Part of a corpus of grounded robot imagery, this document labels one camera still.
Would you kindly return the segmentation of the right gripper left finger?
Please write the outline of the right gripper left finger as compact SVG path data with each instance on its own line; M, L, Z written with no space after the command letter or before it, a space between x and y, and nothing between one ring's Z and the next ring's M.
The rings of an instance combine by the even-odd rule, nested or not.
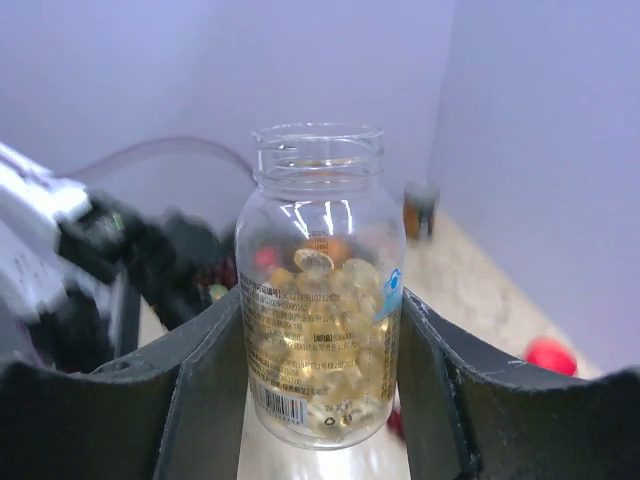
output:
M232 479L247 380L240 298L89 374L1 360L5 479Z

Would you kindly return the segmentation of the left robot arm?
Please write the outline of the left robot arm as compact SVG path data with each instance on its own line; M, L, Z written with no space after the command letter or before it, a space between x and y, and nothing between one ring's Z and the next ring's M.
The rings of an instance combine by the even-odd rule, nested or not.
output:
M86 186L91 173L163 148L219 144L160 138L59 175L1 149L1 353L88 373L133 351L140 308L172 331L235 282L234 235L178 209L146 217Z

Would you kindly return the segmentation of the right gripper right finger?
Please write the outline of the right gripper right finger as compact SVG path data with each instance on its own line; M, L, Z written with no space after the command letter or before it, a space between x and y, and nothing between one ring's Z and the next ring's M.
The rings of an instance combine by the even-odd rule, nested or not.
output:
M635 479L639 371L542 369L403 298L398 383L415 479Z

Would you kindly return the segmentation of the clear pill bottle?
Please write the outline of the clear pill bottle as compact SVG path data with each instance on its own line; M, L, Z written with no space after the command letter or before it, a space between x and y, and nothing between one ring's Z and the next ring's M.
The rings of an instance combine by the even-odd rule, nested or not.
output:
M346 448L396 396L406 234L382 184L383 133L298 123L255 139L234 235L254 409L290 445Z

